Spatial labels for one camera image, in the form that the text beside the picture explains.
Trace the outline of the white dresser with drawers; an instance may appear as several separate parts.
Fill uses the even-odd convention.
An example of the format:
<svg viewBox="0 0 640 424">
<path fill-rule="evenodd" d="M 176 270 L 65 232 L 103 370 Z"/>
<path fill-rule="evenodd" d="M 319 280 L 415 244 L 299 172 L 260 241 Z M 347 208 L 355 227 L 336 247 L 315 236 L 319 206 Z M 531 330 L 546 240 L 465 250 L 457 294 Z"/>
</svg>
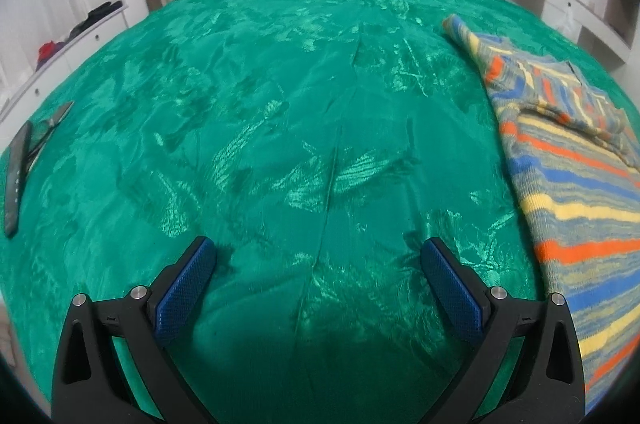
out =
<svg viewBox="0 0 640 424">
<path fill-rule="evenodd" d="M 22 125 L 43 101 L 87 59 L 129 28 L 126 5 L 93 23 L 73 38 L 35 74 L 17 89 L 1 108 L 1 150 L 4 150 Z"/>
</svg>

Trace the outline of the striped knit sweater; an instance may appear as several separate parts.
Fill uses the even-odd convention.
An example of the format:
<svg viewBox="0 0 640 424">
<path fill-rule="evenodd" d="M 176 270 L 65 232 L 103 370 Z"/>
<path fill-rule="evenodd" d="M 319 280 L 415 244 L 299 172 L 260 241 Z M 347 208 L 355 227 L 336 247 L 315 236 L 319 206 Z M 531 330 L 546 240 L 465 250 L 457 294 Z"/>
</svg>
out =
<svg viewBox="0 0 640 424">
<path fill-rule="evenodd" d="M 624 110 L 578 66 L 442 22 L 476 64 L 550 292 L 572 315 L 586 408 L 639 345 L 639 143 Z"/>
</svg>

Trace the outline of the red cloth on dresser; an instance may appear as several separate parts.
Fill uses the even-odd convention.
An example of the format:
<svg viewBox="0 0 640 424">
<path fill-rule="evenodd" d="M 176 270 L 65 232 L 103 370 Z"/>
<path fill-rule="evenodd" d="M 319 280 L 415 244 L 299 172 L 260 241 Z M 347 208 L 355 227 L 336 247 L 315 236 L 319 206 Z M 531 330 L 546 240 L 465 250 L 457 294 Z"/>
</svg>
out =
<svg viewBox="0 0 640 424">
<path fill-rule="evenodd" d="M 50 59 L 52 59 L 64 47 L 65 47 L 64 42 L 54 42 L 53 40 L 41 45 L 38 49 L 36 70 L 40 70 Z"/>
</svg>

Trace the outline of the dark flat phone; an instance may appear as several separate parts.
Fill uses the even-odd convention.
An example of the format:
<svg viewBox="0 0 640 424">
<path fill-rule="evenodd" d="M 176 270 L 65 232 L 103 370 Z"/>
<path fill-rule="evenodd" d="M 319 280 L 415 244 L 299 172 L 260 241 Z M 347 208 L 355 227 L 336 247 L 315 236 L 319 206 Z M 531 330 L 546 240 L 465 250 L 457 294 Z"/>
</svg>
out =
<svg viewBox="0 0 640 424">
<path fill-rule="evenodd" d="M 28 153 L 27 153 L 27 165 L 26 172 L 29 173 L 35 166 L 41 151 L 46 143 L 49 141 L 53 132 L 62 123 L 70 109 L 74 105 L 73 101 L 67 101 L 59 106 L 50 118 L 46 118 L 44 121 L 38 123 L 34 131 L 32 132 L 32 139 L 29 141 Z"/>
</svg>

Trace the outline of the black clothes on dresser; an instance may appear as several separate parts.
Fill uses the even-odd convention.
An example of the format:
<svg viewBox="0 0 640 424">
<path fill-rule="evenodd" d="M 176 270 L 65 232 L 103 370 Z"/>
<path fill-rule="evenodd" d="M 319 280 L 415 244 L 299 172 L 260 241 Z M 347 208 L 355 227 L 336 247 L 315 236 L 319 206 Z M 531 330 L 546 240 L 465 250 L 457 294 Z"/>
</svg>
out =
<svg viewBox="0 0 640 424">
<path fill-rule="evenodd" d="M 66 40 L 70 42 L 81 33 L 85 32 L 85 30 L 88 30 L 90 26 L 95 25 L 103 18 L 109 16 L 112 12 L 117 11 L 120 8 L 122 8 L 122 1 L 116 0 L 116 2 L 104 2 L 100 6 L 91 9 L 88 12 L 87 17 L 70 30 L 70 34 L 68 34 Z"/>
</svg>

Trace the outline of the white wall shelf desk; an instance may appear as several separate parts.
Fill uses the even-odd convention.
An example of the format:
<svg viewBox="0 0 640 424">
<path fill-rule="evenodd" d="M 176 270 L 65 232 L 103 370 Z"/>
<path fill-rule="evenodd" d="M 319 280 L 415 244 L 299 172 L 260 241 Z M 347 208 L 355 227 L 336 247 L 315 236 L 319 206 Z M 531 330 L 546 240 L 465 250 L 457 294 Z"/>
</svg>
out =
<svg viewBox="0 0 640 424">
<path fill-rule="evenodd" d="M 639 19 L 639 0 L 512 0 L 555 29 L 568 2 L 580 27 L 574 44 L 608 72 L 620 72 L 631 57 Z"/>
</svg>

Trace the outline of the white plastic bag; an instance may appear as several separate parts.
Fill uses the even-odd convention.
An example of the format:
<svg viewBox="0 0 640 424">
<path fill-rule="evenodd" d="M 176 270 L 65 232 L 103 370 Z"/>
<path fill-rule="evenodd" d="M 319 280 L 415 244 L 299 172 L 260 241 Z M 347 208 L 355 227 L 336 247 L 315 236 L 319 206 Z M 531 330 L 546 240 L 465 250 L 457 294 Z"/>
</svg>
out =
<svg viewBox="0 0 640 424">
<path fill-rule="evenodd" d="M 575 21 L 574 8 L 571 2 L 566 4 L 562 18 L 555 29 L 572 43 L 575 43 L 578 39 L 580 27 Z"/>
</svg>

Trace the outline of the green plush blanket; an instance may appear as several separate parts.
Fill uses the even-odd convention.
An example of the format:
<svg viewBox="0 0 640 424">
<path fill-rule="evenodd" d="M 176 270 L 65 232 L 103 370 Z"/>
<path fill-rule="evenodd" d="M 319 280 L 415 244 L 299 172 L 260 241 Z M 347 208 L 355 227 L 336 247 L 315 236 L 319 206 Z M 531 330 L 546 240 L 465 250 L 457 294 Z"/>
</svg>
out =
<svg viewBox="0 0 640 424">
<path fill-rule="evenodd" d="M 150 283 L 218 246 L 170 348 L 223 423 L 414 423 L 468 351 L 419 266 L 440 236 L 484 280 L 544 281 L 474 64 L 474 30 L 597 62 L 506 0 L 175 0 L 115 37 L 32 114 L 64 103 L 30 173 L 1 289 L 40 392 L 77 293 Z"/>
</svg>

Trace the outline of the dark remote control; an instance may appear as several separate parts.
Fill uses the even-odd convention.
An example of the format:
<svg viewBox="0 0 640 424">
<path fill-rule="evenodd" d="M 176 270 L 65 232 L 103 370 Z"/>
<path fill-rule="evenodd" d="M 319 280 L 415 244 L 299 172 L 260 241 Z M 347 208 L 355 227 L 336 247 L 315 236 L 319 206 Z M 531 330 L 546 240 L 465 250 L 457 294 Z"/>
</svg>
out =
<svg viewBox="0 0 640 424">
<path fill-rule="evenodd" d="M 24 185 L 26 162 L 32 138 L 32 122 L 27 121 L 16 133 L 9 145 L 9 163 L 6 166 L 6 194 L 4 195 L 4 234 L 12 239 L 17 233 L 18 218 Z"/>
</svg>

